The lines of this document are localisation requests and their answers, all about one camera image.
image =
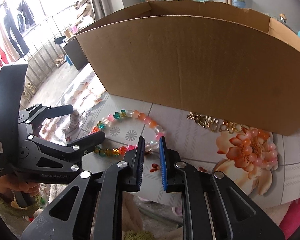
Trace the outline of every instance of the silver rivet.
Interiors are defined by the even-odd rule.
[[[186,163],[184,163],[184,162],[177,162],[177,163],[176,163],[176,166],[177,166],[178,168],[180,168],[180,169],[183,169],[183,168],[186,166]]]
[[[128,165],[128,163],[125,162],[125,161],[120,161],[120,162],[118,162],[118,164],[117,164],[117,166],[118,166],[119,168],[127,167],[127,165]]]
[[[221,171],[216,171],[214,173],[214,176],[217,178],[217,179],[222,179],[225,175],[223,174],[223,172]]]
[[[79,166],[78,165],[72,165],[71,166],[71,170],[72,171],[78,171],[79,170]]]
[[[90,172],[89,171],[83,171],[80,173],[80,177],[83,179],[86,179],[88,177],[90,177]]]

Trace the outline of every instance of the flower print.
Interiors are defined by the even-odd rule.
[[[128,141],[134,141],[137,137],[137,132],[134,131],[134,130],[129,130],[127,133],[126,133],[126,140]]]
[[[117,126],[111,127],[110,135],[116,137],[120,133],[120,129]]]
[[[243,127],[241,132],[221,132],[216,140],[218,154],[225,154],[214,171],[222,171],[247,195],[257,188],[258,195],[272,184],[272,170],[278,168],[273,135],[261,129]]]

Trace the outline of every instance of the tile floor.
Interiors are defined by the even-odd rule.
[[[87,74],[91,72],[90,70],[91,67],[89,65],[87,65],[81,71],[76,70],[74,66],[70,66],[68,63],[61,65],[61,67],[54,73],[52,73],[44,82],[44,84],[39,88],[28,105],[32,106],[38,103],[51,106],[60,104],[72,104],[75,108],[77,108],[78,105],[82,107],[82,102],[84,101],[86,104],[85,106],[83,106],[85,111],[83,113],[80,113],[80,120],[78,124],[76,124],[75,127],[72,127],[73,129],[69,131],[69,140],[86,136],[89,133],[92,127],[89,123],[86,123],[86,116],[89,115],[89,113],[96,105],[98,105],[98,108],[100,109],[100,111],[102,111],[102,107],[100,107],[102,101],[89,100],[89,97],[95,98],[95,95],[93,93],[85,94],[83,91],[85,90],[86,84],[80,83],[81,80],[84,80],[86,78],[89,79],[89,75]],[[95,91],[100,92],[104,90],[100,82],[93,83],[91,84],[91,86],[93,86],[92,90]],[[60,117],[59,120],[54,123],[46,123],[48,124],[46,127],[47,130],[53,125],[61,127],[61,130],[63,131],[64,129],[71,127],[71,120],[69,116]],[[64,144],[67,141],[66,137],[64,137],[65,140],[60,140],[60,135],[56,136],[52,133],[49,134],[49,132],[47,132],[43,137],[55,143]],[[175,216],[172,213],[170,206],[165,206],[163,204],[154,202],[143,203],[136,196],[135,203],[142,213],[144,230],[152,232],[155,237],[159,236],[159,233],[162,234],[165,232],[170,232],[178,228],[182,224],[182,218]]]

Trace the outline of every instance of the green bead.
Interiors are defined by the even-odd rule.
[[[114,119],[116,119],[116,120],[120,119],[120,114],[119,114],[119,112],[115,112],[115,113],[113,114],[113,117],[114,117]]]
[[[119,115],[121,117],[126,117],[127,116],[126,112],[127,112],[126,110],[122,109],[122,110],[120,110]]]
[[[99,121],[99,122],[97,123],[97,126],[98,126],[100,129],[103,129],[104,126],[105,126],[105,124],[104,124],[103,122]]]
[[[101,157],[106,156],[106,150],[105,150],[105,149],[100,149],[100,150],[99,150],[99,155],[100,155]]]
[[[113,153],[114,156],[119,156],[119,155],[120,155],[120,151],[119,151],[118,148],[114,148],[114,149],[112,150],[112,153]]]
[[[112,150],[111,149],[106,149],[106,155],[111,156],[112,155]]]
[[[94,148],[94,152],[96,153],[96,154],[98,154],[99,152],[100,152],[100,147],[99,146],[96,146],[95,148]]]

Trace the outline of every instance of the cardboard flap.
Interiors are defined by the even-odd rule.
[[[267,33],[212,18],[157,16],[77,39],[111,94],[283,135],[300,126],[300,52]]]
[[[241,9],[222,2],[192,0],[152,1],[151,16],[193,15],[240,23],[268,33],[270,17],[252,9]]]

